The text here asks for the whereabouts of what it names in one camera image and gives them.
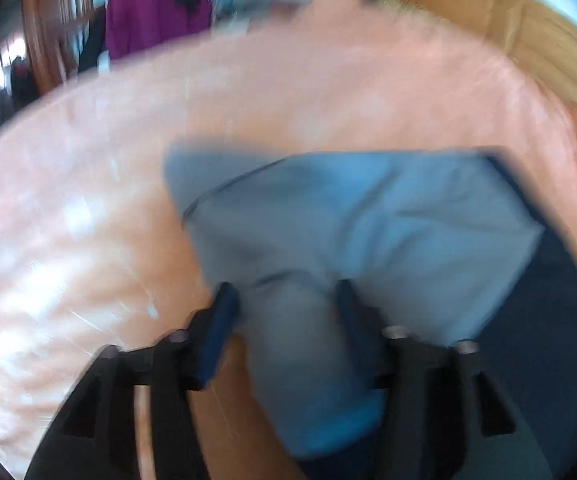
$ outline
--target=hanging clothes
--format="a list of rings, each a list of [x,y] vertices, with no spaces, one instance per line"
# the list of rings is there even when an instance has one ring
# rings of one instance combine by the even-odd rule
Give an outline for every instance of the hanging clothes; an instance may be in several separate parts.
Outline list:
[[[106,9],[100,9],[89,23],[89,35],[80,53],[77,73],[97,68],[100,54],[106,50]]]
[[[120,59],[210,27],[210,0],[108,0],[106,43]]]
[[[11,92],[16,112],[40,98],[28,61],[19,57],[11,64]]]
[[[210,0],[193,12],[175,0],[108,0],[106,45],[111,60],[149,49],[210,26]]]

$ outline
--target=dark blue fabric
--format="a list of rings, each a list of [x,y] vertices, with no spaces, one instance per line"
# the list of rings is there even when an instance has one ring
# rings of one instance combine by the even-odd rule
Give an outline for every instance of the dark blue fabric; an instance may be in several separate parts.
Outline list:
[[[544,232],[533,259],[476,338],[542,448],[555,478],[577,460],[577,267],[561,238],[494,157],[497,171]],[[301,462],[310,480],[358,480],[369,471],[375,435]]]

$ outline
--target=orange fabric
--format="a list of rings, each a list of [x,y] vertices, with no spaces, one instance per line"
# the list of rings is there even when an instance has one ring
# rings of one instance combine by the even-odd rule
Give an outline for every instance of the orange fabric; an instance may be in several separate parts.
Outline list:
[[[99,346],[150,344],[208,301],[161,175],[175,140],[278,155],[500,146],[577,257],[577,111],[449,25],[315,0],[290,23],[135,57],[0,134],[0,460],[18,478]],[[300,478],[240,344],[193,404],[214,479]]]

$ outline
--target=folded cloth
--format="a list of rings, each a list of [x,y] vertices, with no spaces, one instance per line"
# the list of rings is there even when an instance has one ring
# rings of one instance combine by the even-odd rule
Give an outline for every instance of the folded cloth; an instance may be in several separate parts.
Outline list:
[[[254,391],[294,456],[335,452],[381,421],[382,395],[353,373],[331,306],[335,283],[350,278],[390,323],[428,342],[484,330],[482,352],[551,463],[560,470],[577,458],[577,268],[490,161],[326,153],[263,164],[179,150],[166,175],[204,277],[242,295]],[[541,332],[515,329],[513,316],[521,324],[546,305]],[[497,311],[513,306],[496,330]],[[560,319],[565,352],[550,330]],[[519,349],[528,367],[516,362]],[[558,415],[566,410],[574,415]]]

